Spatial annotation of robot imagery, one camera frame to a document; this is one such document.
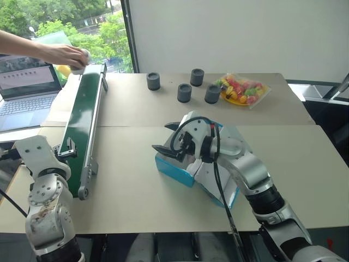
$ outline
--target person's hand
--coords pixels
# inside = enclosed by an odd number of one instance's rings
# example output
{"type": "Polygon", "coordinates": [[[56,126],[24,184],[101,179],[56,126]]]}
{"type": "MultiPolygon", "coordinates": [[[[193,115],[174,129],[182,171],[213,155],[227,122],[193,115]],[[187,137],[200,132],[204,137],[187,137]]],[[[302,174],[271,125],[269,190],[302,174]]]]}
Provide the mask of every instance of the person's hand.
{"type": "Polygon", "coordinates": [[[82,50],[63,44],[40,46],[39,58],[51,64],[65,64],[67,66],[83,69],[88,64],[87,57],[82,50]]]}

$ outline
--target laptop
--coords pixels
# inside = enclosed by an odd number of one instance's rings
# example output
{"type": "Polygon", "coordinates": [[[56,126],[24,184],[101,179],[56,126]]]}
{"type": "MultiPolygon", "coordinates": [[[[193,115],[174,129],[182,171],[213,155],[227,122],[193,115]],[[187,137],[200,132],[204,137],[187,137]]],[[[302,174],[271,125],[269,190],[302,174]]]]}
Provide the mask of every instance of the laptop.
{"type": "Polygon", "coordinates": [[[39,126],[61,89],[52,64],[0,55],[0,132],[39,126]]]}

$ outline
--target green conveyor belt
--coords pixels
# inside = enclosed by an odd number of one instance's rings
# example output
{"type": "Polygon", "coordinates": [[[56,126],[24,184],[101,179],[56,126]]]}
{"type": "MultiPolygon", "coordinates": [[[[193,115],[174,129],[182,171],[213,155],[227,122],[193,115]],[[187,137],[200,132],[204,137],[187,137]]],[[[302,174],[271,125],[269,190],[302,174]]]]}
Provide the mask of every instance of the green conveyor belt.
{"type": "Polygon", "coordinates": [[[69,190],[73,197],[78,197],[78,191],[81,184],[81,175],[86,164],[88,143],[93,132],[92,127],[95,120],[95,107],[99,106],[98,94],[101,90],[101,78],[104,77],[105,65],[89,65],[86,67],[82,75],[78,92],[76,94],[73,109],[71,111],[69,122],[67,123],[64,137],[61,143],[60,153],[69,150],[67,147],[67,139],[71,138],[77,148],[76,158],[67,158],[71,169],[71,178],[68,180],[69,190]]]}

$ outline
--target yellow plate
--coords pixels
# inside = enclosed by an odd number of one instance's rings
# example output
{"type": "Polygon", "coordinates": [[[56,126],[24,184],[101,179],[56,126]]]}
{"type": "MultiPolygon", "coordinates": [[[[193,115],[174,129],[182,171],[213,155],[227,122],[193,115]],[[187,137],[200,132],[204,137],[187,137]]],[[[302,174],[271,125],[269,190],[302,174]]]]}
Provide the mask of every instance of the yellow plate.
{"type": "Polygon", "coordinates": [[[234,100],[234,99],[231,99],[231,98],[226,98],[226,93],[225,93],[225,91],[222,91],[221,93],[220,93],[220,95],[223,97],[223,99],[224,100],[226,100],[227,102],[229,102],[229,103],[232,103],[232,104],[234,104],[234,105],[242,105],[242,106],[247,106],[248,104],[242,104],[242,103],[240,103],[239,101],[236,101],[236,100],[234,100]]]}

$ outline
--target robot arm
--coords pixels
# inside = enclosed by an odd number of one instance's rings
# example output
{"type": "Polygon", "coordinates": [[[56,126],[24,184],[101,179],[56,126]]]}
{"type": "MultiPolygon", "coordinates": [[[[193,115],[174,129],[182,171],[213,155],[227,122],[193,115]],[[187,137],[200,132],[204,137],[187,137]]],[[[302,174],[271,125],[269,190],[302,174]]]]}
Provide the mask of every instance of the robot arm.
{"type": "MultiPolygon", "coordinates": [[[[69,140],[71,156],[74,143],[69,140]]],[[[34,136],[18,140],[16,150],[31,171],[34,183],[29,193],[29,214],[26,218],[26,233],[39,262],[83,262],[70,206],[73,200],[67,180],[70,168],[61,162],[63,156],[56,157],[44,136],[34,136]]]]}
{"type": "Polygon", "coordinates": [[[184,116],[181,123],[172,123],[173,140],[179,138],[181,149],[153,146],[169,157],[182,160],[185,154],[193,154],[203,162],[213,160],[226,168],[249,201],[252,212],[261,224],[263,240],[277,261],[316,262],[344,261],[321,246],[313,246],[310,235],[291,209],[289,203],[277,191],[262,161],[249,152],[238,139],[222,137],[218,156],[217,137],[212,136],[210,121],[199,120],[196,113],[184,116]]]}

